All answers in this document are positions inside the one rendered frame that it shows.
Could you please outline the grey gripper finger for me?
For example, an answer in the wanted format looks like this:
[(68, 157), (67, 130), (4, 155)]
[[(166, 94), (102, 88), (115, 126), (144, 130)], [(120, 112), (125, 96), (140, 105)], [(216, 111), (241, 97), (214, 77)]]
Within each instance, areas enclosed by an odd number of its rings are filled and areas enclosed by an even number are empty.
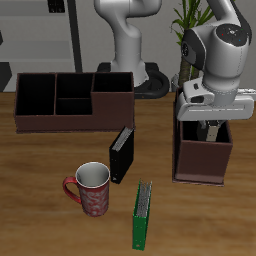
[(208, 131), (207, 131), (207, 137), (206, 140), (208, 142), (215, 142), (219, 128), (222, 126), (224, 123), (224, 120), (209, 120), (207, 122), (208, 125)]
[(201, 120), (198, 123), (197, 137), (199, 140), (205, 140), (207, 138), (207, 125), (205, 120)]

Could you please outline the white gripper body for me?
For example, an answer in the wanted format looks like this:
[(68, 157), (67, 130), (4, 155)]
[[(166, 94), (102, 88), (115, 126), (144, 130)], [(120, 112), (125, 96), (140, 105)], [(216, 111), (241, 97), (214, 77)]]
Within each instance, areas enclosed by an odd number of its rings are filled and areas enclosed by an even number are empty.
[(213, 107), (188, 103), (181, 93), (176, 103), (176, 118), (179, 121), (249, 119), (253, 115), (255, 100), (250, 94), (238, 94), (231, 105)]

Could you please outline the small dark brown desk caddy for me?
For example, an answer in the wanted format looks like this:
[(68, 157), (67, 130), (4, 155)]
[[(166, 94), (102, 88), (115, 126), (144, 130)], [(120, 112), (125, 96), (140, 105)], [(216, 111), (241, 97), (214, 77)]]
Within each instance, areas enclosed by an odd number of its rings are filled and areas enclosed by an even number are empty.
[(199, 141), (199, 122), (176, 118), (176, 103), (182, 92), (183, 88), (176, 91), (173, 102), (173, 181), (223, 186), (233, 148), (229, 122), (221, 125), (215, 142)]

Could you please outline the black book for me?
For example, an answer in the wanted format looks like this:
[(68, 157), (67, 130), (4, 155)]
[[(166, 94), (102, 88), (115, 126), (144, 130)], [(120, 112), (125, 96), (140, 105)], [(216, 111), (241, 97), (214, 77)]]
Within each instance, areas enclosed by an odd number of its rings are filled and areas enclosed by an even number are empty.
[(134, 158), (134, 129), (124, 127), (109, 147), (111, 181), (120, 184)]

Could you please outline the wide dark brown desk caddy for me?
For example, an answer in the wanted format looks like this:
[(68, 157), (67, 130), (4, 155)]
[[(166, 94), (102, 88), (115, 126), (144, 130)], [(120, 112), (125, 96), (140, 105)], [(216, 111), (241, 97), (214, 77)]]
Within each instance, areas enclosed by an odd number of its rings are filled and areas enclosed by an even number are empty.
[(130, 72), (20, 73), (14, 118), (19, 133), (132, 128), (133, 75)]

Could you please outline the green book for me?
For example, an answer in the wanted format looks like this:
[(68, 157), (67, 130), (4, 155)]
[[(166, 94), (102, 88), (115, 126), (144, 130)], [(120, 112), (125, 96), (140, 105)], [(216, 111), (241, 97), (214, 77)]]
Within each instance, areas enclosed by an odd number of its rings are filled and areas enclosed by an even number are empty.
[(132, 248), (144, 250), (150, 214), (152, 183), (139, 180), (133, 210)]

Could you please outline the green pot plant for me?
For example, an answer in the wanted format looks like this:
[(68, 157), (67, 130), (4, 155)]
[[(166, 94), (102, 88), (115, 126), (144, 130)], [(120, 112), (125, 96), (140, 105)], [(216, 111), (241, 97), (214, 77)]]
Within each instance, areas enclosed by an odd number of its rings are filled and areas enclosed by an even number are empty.
[[(205, 10), (201, 9), (201, 0), (182, 0), (180, 6), (182, 7), (182, 12), (174, 9), (178, 18), (170, 26), (171, 32), (175, 32), (178, 37), (178, 45), (181, 45), (184, 33), (188, 29), (203, 25), (214, 16), (210, 7), (207, 7)], [(178, 86), (182, 86), (184, 82), (198, 77), (199, 70), (194, 68), (184, 58), (181, 58)]]

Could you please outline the red patterned mug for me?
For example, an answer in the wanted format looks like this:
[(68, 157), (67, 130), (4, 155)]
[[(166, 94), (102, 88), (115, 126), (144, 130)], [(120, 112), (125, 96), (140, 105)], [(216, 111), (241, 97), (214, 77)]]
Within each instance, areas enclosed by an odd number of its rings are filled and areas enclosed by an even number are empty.
[[(99, 162), (89, 162), (81, 165), (74, 177), (63, 181), (63, 190), (67, 196), (79, 203), (83, 211), (90, 217), (99, 217), (106, 213), (109, 206), (108, 167)], [(79, 195), (71, 192), (67, 185), (73, 183), (79, 190)]]

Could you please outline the flat black base plate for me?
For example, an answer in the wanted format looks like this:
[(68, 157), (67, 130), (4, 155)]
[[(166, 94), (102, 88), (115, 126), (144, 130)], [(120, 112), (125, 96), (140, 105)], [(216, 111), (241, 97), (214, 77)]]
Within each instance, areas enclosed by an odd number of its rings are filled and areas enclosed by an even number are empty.
[(169, 92), (169, 80), (159, 71), (153, 62), (145, 63), (149, 79), (138, 87), (133, 87), (133, 75), (130, 72), (113, 72), (110, 74), (110, 63), (103, 62), (98, 66), (99, 75), (95, 76), (95, 92), (134, 92), (136, 99), (157, 99)]

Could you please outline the black upright post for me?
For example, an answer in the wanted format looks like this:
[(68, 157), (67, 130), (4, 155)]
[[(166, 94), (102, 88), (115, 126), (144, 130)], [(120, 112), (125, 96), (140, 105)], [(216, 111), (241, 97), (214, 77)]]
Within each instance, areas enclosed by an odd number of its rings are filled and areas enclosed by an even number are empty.
[(82, 58), (81, 58), (78, 20), (77, 20), (77, 11), (76, 11), (76, 0), (67, 0), (67, 5), (68, 5), (68, 12), (69, 12), (69, 23), (70, 23), (75, 71), (81, 72)]

